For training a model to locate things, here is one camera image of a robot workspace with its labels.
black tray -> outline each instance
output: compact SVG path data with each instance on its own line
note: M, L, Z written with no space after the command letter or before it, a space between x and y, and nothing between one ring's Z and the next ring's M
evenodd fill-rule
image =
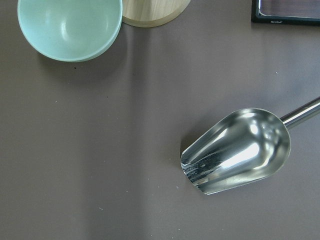
M254 23L320 25L320 0L252 0Z

wooden lid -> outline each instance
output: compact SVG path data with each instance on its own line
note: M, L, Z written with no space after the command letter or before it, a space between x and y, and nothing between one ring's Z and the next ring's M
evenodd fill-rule
M190 0L122 0L122 3L124 23L150 28L175 19L186 9Z

bowl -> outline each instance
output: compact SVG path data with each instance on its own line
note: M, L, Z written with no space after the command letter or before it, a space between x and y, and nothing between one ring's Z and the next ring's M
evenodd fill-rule
M115 41L122 0L18 0L17 15L26 40L58 61L98 57Z

stainless steel scoop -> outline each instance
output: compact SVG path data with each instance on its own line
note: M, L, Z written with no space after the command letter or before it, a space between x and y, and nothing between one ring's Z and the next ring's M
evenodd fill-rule
M289 156L288 129L318 113L320 97L282 118L258 108L235 111L182 153L181 167L206 195L264 179Z

